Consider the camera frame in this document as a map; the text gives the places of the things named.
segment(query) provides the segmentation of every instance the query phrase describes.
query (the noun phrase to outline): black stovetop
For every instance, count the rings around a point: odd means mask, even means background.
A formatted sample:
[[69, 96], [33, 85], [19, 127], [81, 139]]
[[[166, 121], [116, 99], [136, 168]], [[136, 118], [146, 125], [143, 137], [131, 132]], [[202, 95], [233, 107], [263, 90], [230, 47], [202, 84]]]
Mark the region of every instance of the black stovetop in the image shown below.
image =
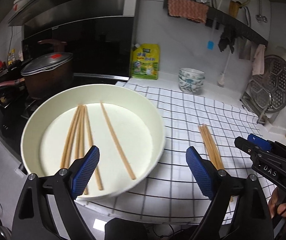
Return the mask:
[[[117, 80], [92, 78], [92, 77], [74, 77], [71, 87], [77, 87], [86, 84], [115, 84]], [[35, 109], [44, 102], [36, 102], [27, 110], [27, 106], [33, 100], [29, 98], [27, 91], [15, 101], [11, 102], [6, 108], [0, 106], [0, 141], [4, 146], [22, 162], [20, 153], [21, 135], [29, 116]]]

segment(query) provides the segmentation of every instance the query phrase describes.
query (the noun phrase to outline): pot lid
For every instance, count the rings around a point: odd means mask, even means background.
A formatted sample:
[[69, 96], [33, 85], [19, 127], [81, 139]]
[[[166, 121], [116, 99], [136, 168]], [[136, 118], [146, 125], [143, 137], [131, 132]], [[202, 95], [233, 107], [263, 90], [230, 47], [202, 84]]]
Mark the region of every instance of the pot lid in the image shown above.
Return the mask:
[[29, 64], [27, 64], [22, 70], [22, 76], [29, 76], [43, 71], [53, 70], [64, 63], [70, 61], [73, 57], [72, 53], [67, 52], [53, 52], [42, 55]]

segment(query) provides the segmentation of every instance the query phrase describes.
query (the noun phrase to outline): human hand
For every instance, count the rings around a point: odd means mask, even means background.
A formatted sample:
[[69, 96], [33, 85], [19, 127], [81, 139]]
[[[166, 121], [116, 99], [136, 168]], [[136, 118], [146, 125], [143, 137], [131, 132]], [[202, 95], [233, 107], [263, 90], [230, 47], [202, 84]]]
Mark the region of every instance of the human hand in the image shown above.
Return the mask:
[[[276, 207], [275, 204], [278, 200], [278, 187], [274, 189], [272, 193], [272, 197], [268, 202], [268, 208], [270, 209], [270, 216], [273, 218], [276, 215]], [[278, 206], [277, 213], [280, 215], [286, 209], [286, 203], [283, 203]], [[286, 211], [282, 214], [282, 217], [286, 218]]]

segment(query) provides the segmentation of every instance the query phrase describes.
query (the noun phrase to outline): gas stove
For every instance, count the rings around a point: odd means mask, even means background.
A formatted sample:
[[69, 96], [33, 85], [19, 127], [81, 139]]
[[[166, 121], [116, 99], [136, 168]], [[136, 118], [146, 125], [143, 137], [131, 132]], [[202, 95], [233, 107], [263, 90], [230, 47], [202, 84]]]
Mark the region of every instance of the gas stove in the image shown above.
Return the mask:
[[[112, 84], [117, 80], [94, 78], [94, 77], [74, 77], [69, 88], [86, 84]], [[8, 100], [3, 100], [0, 94], [0, 141], [12, 153], [12, 155], [22, 162], [20, 152], [21, 135], [25, 124], [33, 112], [48, 98], [42, 100], [32, 99], [26, 89], [16, 91], [16, 94], [7, 96]]]

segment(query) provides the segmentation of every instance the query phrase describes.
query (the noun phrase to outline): plaid tablecloth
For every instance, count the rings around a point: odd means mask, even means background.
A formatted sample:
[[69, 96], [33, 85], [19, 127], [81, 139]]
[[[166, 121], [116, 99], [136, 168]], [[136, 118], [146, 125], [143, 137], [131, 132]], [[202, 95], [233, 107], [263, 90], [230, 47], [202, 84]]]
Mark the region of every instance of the plaid tablecloth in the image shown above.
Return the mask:
[[[269, 200], [275, 185], [254, 172], [249, 155], [234, 146], [238, 136], [247, 138], [250, 133], [260, 136], [255, 114], [202, 96], [123, 82], [116, 85], [144, 95], [159, 109], [166, 127], [165, 149], [154, 170], [136, 187], [117, 197], [80, 204], [127, 220], [199, 224], [210, 200], [202, 195], [187, 166], [185, 152], [194, 146], [202, 158], [209, 159], [198, 130], [200, 124], [209, 126], [226, 171], [240, 178], [256, 174]], [[224, 223], [230, 223], [235, 204], [234, 197]]]

